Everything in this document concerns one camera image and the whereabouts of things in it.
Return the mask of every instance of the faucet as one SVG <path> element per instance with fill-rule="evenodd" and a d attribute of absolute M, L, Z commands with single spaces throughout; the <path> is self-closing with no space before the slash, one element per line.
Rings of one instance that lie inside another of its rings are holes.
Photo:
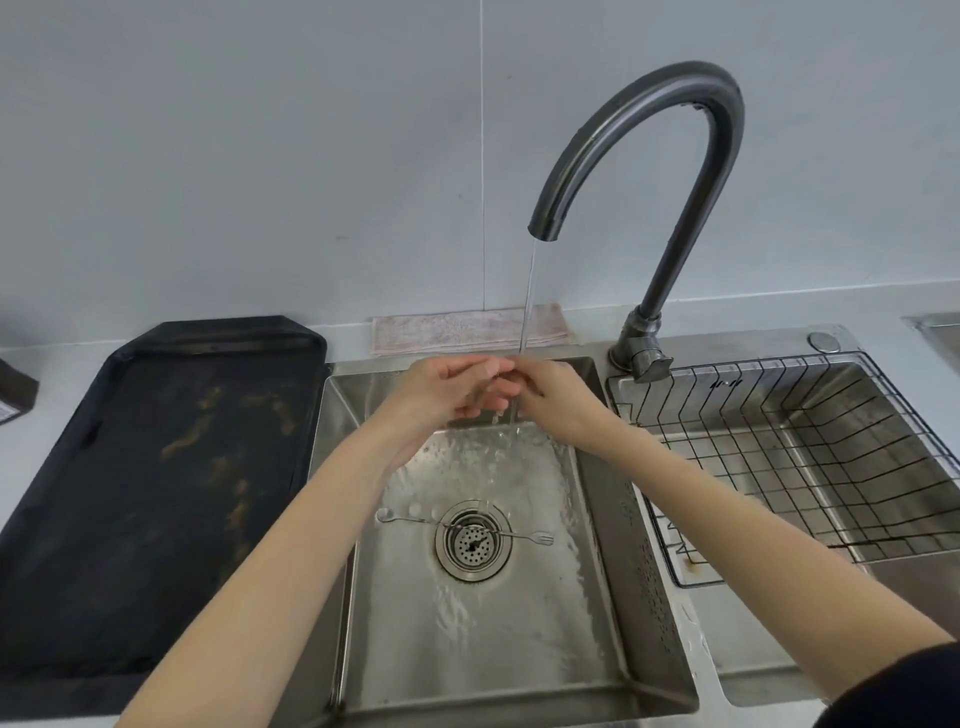
<path fill-rule="evenodd" d="M 627 320 L 610 349 L 613 366 L 636 381 L 670 376 L 673 358 L 660 349 L 660 310 L 697 235 L 703 229 L 743 138 L 743 98 L 727 71 L 702 61 L 665 66 L 628 85 L 591 116 L 560 155 L 537 200 L 528 230 L 538 240 L 556 240 L 580 185 L 596 163 L 626 133 L 658 111 L 692 105 L 707 113 L 710 128 L 704 165 L 667 242 L 643 301 Z"/>

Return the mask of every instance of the stain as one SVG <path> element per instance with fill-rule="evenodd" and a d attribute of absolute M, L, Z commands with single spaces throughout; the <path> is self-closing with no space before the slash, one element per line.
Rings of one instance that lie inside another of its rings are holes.
<path fill-rule="evenodd" d="M 203 415 L 197 422 L 191 425 L 187 433 L 178 440 L 174 440 L 160 451 L 160 462 L 169 460 L 183 449 L 196 445 L 197 442 L 210 430 L 210 423 L 213 422 L 213 415 Z"/>
<path fill-rule="evenodd" d="M 294 422 L 294 416 L 290 413 L 290 407 L 283 400 L 274 400 L 270 408 L 276 412 L 280 418 L 280 432 L 285 436 L 290 436 L 297 429 L 297 423 Z"/>
<path fill-rule="evenodd" d="M 227 478 L 230 472 L 230 459 L 226 455 L 218 455 L 210 460 L 210 467 L 204 478 L 204 485 L 217 485 Z"/>
<path fill-rule="evenodd" d="M 268 401 L 272 400 L 274 395 L 269 392 L 265 395 L 246 395 L 243 399 L 240 400 L 241 407 L 257 407 L 261 404 L 266 404 Z"/>
<path fill-rule="evenodd" d="M 224 531 L 230 535 L 233 540 L 233 554 L 228 564 L 220 567 L 217 589 L 223 588 L 227 580 L 237 570 L 237 567 L 243 563 L 243 560 L 250 554 L 251 546 L 244 536 L 244 526 L 247 523 L 247 515 L 250 512 L 250 502 L 244 495 L 250 489 L 250 483 L 246 479 L 240 479 L 233 485 L 233 494 L 237 496 L 236 505 L 233 510 L 227 514 L 227 525 Z"/>
<path fill-rule="evenodd" d="M 233 506 L 233 510 L 227 513 L 227 527 L 225 530 L 232 531 L 242 537 L 244 523 L 247 521 L 247 512 L 249 510 L 250 504 L 245 498 L 240 498 L 237 504 Z"/>
<path fill-rule="evenodd" d="M 290 407 L 280 397 L 272 392 L 268 392 L 265 395 L 246 395 L 240 400 L 240 406 L 242 407 L 257 407 L 267 403 L 270 404 L 270 408 L 274 410 L 280 418 L 280 432 L 288 437 L 292 435 L 297 429 L 297 422 L 294 420 Z"/>
<path fill-rule="evenodd" d="M 246 541 L 237 544 L 233 550 L 233 563 L 240 566 L 248 555 L 250 555 L 250 544 Z"/>
<path fill-rule="evenodd" d="M 203 399 L 197 402 L 197 406 L 201 409 L 213 409 L 223 396 L 224 390 L 221 387 L 213 387 L 206 393 Z"/>

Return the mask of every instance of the tile grout line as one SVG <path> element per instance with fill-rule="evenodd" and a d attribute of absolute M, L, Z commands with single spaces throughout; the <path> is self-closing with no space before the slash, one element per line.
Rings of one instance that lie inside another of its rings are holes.
<path fill-rule="evenodd" d="M 487 310 L 487 197 L 484 170 L 483 0 L 480 0 L 480 237 L 483 243 L 482 308 Z"/>

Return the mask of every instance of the black sleeve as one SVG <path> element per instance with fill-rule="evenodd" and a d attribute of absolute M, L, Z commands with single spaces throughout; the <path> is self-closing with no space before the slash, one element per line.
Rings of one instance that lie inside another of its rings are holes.
<path fill-rule="evenodd" d="M 815 728 L 960 726 L 960 644 L 904 657 L 842 694 Z"/>

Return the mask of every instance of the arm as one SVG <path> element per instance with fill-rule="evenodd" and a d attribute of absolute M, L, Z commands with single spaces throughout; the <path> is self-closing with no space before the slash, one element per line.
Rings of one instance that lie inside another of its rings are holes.
<path fill-rule="evenodd" d="M 119 728 L 261 728 L 388 478 L 439 427 L 502 411 L 519 385 L 492 356 L 424 359 L 324 461 L 197 615 L 120 716 Z"/>
<path fill-rule="evenodd" d="M 557 439 L 629 475 L 826 696 L 952 642 L 862 570 L 622 422 L 565 364 L 518 357 L 516 370 L 527 377 L 523 409 Z"/>

